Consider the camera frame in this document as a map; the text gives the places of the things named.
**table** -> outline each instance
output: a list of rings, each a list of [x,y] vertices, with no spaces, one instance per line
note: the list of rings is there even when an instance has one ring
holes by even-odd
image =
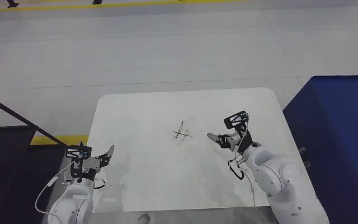
[[[293,157],[308,178],[270,89],[106,95],[98,102],[87,145],[93,156],[112,144],[115,151],[110,164],[96,176],[107,185],[95,190],[93,212],[253,206],[248,179],[240,181],[228,169],[233,153],[206,136],[207,132],[233,133],[223,119],[241,110],[251,115],[253,140]],[[173,131],[182,121],[192,137],[181,142]],[[266,195],[250,171],[249,176],[256,205],[267,206]]]

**yellow line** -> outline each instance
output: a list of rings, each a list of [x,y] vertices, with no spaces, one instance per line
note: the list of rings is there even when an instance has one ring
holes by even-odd
[[[88,135],[83,135],[83,136],[55,136],[55,138],[59,139],[60,141],[62,141],[63,143],[65,143],[66,145],[71,145],[71,144],[79,144],[79,142],[83,142],[84,145],[87,144],[88,141]],[[46,136],[35,136],[32,141],[31,144],[37,144],[37,145],[41,145],[41,144],[57,144],[54,141],[52,141],[51,139],[49,139]]]
[[[16,1],[21,4],[38,4],[38,3],[59,3],[59,2],[84,2],[84,0],[29,0],[29,1]],[[0,3],[0,6],[8,6],[9,3]]]
[[[112,4],[88,4],[80,6],[35,6],[23,7],[21,4],[16,8],[1,8],[0,12],[9,11],[29,11],[29,10],[73,10],[84,8],[108,8],[108,7],[129,7],[129,6],[148,6],[159,4],[197,4],[197,3],[222,3],[222,2],[247,2],[250,0],[176,0],[176,1],[156,1],[156,2],[124,2]]]

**black fabric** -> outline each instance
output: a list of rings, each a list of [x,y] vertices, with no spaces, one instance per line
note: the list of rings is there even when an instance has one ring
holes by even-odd
[[[27,125],[0,127],[0,208],[35,132]]]
[[[58,144],[29,146],[11,183],[1,208],[4,223],[42,222],[43,214],[35,209],[35,201],[43,187],[58,173],[63,160],[65,148]],[[37,207],[46,210],[52,193],[47,187],[41,195]]]

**white cable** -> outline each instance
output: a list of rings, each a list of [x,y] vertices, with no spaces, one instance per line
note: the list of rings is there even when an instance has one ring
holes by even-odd
[[[240,142],[239,142],[239,145],[238,145],[237,149],[235,150],[235,157],[232,159],[232,160],[235,160],[236,164],[237,164],[236,158],[239,157],[239,156],[236,156],[236,155],[237,155],[237,151],[239,150],[240,145],[241,145],[242,141],[244,140],[244,137],[246,136],[247,129],[248,129],[248,122],[247,122],[247,125],[246,125],[245,132],[244,132],[244,134],[243,134],[243,136],[242,136],[242,138],[241,138],[241,140],[240,140]]]
[[[53,183],[51,182],[54,182],[53,179],[56,178],[62,171],[64,171],[65,169],[67,169],[70,165],[72,165],[75,161],[71,162],[68,166],[66,166],[65,168],[63,168],[62,170],[60,170],[53,178],[51,178],[51,180],[45,185],[45,187],[43,188],[43,190],[40,192],[39,196],[37,196],[37,199],[35,201],[35,209],[38,211],[38,212],[41,212],[43,214],[50,214],[54,217],[56,217],[59,221],[60,221],[60,224],[62,224],[61,222],[61,219],[60,217],[58,217],[57,215],[55,214],[52,214],[52,213],[49,213],[49,212],[44,212],[44,211],[41,211],[37,208],[37,201],[39,200],[40,196],[42,195],[42,193],[44,192],[44,190],[48,187],[48,186],[51,186]]]
[[[254,190],[254,188],[253,188],[253,186],[252,186],[251,179],[248,177],[248,174],[246,173],[246,169],[242,168],[242,171],[244,172],[244,175],[247,177],[248,181],[250,182],[250,186],[251,186],[250,191],[252,192],[253,206],[256,208],[255,193],[254,193],[255,190]]]

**cable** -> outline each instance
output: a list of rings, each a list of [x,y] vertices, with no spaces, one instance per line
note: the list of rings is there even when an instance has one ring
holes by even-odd
[[[241,139],[241,141],[240,141],[240,143],[239,143],[239,145],[238,145],[238,147],[237,147],[237,149],[236,149],[236,151],[235,151],[235,158],[232,159],[232,160],[235,159],[236,164],[237,164],[236,158],[238,157],[238,156],[236,156],[236,155],[237,155],[237,151],[239,150],[240,145],[241,145],[242,141],[244,140],[244,138],[245,138],[245,136],[246,136],[247,130],[248,130],[248,122],[247,122],[247,124],[246,124],[245,132],[244,132],[244,134],[242,135],[242,139]]]
[[[105,182],[104,179],[102,179],[102,178],[95,178],[95,180],[101,180],[101,181],[103,182],[103,184],[102,184],[101,186],[99,186],[99,187],[94,187],[94,190],[101,189],[101,188],[103,188],[104,186],[106,186],[106,182]]]
[[[248,181],[250,182],[250,186],[251,186],[251,189],[250,191],[252,192],[252,198],[253,198],[253,206],[256,208],[256,203],[255,203],[255,193],[254,193],[254,188],[252,186],[252,182],[251,182],[251,179],[248,177],[248,174],[246,173],[246,170],[244,168],[241,168],[242,171],[244,172],[244,175],[247,177]]]
[[[243,136],[242,136],[242,138],[241,138],[241,140],[240,140],[240,142],[239,142],[239,145],[238,145],[237,149],[235,150],[235,157],[234,157],[232,160],[229,160],[229,161],[228,161],[228,166],[229,166],[229,168],[230,168],[230,171],[231,171],[239,180],[243,180],[244,177],[245,177],[243,171],[241,170],[241,177],[240,177],[240,176],[237,175],[237,173],[232,169],[232,167],[230,166],[230,163],[235,160],[237,167],[240,169],[239,165],[237,164],[237,160],[236,160],[236,158],[237,158],[238,156],[236,156],[236,155],[237,155],[237,151],[239,150],[242,141],[244,140],[244,137],[246,136],[247,129],[248,129],[248,122],[247,122],[247,125],[246,125],[245,132],[244,132],[244,134],[243,134]]]
[[[58,217],[57,215],[55,214],[52,214],[52,213],[49,213],[49,212],[44,212],[44,211],[41,211],[37,208],[37,201],[39,200],[40,196],[42,195],[42,193],[44,192],[44,190],[48,187],[48,186],[51,186],[53,183],[51,183],[55,177],[57,177],[62,171],[64,171],[65,169],[67,169],[70,165],[74,164],[75,161],[71,162],[68,166],[66,166],[65,168],[63,168],[62,170],[60,170],[53,178],[51,178],[51,180],[45,185],[45,187],[43,188],[43,190],[40,192],[39,196],[37,196],[37,199],[35,201],[35,209],[40,212],[40,213],[43,213],[43,214],[50,214],[54,217],[56,217],[59,221],[60,221],[60,224],[62,224],[61,222],[61,219],[60,217]]]

